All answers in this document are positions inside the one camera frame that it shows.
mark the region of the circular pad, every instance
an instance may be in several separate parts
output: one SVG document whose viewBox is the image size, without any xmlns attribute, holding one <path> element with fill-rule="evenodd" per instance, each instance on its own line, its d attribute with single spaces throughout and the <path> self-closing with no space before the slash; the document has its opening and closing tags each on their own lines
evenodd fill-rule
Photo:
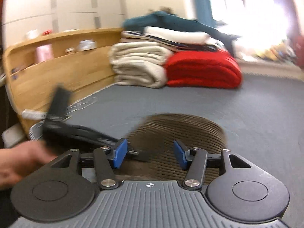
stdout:
<svg viewBox="0 0 304 228">
<path fill-rule="evenodd" d="M 16 184 L 11 201 L 23 217 L 38 222 L 69 219 L 92 202 L 95 189 L 84 177 L 68 169 L 48 169 Z"/>
<path fill-rule="evenodd" d="M 238 198 L 249 202 L 260 201 L 268 195 L 265 185 L 254 181 L 238 182 L 233 186 L 232 191 Z"/>
<path fill-rule="evenodd" d="M 68 192 L 68 186 L 59 181 L 46 181 L 37 184 L 33 189 L 33 195 L 42 201 L 56 201 L 63 198 Z"/>
</svg>

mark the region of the power strip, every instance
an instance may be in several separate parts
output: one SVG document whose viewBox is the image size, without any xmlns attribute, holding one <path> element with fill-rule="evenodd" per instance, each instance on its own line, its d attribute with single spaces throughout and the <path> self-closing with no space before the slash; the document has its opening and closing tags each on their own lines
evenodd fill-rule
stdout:
<svg viewBox="0 0 304 228">
<path fill-rule="evenodd" d="M 2 139 L 5 148 L 12 148 L 18 143 L 26 140 L 26 135 L 24 134 L 21 125 L 17 123 L 2 133 Z"/>
<path fill-rule="evenodd" d="M 21 116 L 22 118 L 29 120 L 42 120 L 47 117 L 47 113 L 25 109 L 23 110 Z"/>
</svg>

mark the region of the human hand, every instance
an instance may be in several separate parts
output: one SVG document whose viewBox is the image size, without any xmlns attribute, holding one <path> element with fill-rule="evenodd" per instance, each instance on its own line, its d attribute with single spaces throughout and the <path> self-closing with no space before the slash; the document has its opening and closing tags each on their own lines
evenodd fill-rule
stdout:
<svg viewBox="0 0 304 228">
<path fill-rule="evenodd" d="M 26 141 L 11 149 L 0 149 L 0 190 L 11 188 L 56 157 L 43 141 Z"/>
</svg>

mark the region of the brown ribbed mat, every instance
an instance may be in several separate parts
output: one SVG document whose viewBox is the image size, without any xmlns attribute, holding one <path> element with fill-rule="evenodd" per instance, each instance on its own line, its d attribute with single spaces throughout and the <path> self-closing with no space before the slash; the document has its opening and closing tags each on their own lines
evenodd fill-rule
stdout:
<svg viewBox="0 0 304 228">
<path fill-rule="evenodd" d="M 173 153 L 173 141 L 181 140 L 187 147 L 199 147 L 220 154 L 225 148 L 222 128 L 208 119 L 183 114 L 160 114 L 147 117 L 128 134 L 132 148 L 150 152 L 149 162 L 125 160 L 118 175 L 143 176 L 147 180 L 183 180 L 183 171 Z M 218 169 L 207 169 L 205 183 L 219 175 Z"/>
</svg>

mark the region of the gray floor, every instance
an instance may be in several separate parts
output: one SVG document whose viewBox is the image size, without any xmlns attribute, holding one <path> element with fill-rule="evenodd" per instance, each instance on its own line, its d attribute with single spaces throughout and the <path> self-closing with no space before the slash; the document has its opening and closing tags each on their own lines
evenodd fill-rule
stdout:
<svg viewBox="0 0 304 228">
<path fill-rule="evenodd" d="M 291 200 L 283 220 L 304 227 L 304 82 L 245 76 L 239 90 L 114 85 L 68 120 L 120 138 L 147 115 L 202 116 L 221 125 L 227 147 L 281 180 Z"/>
</svg>

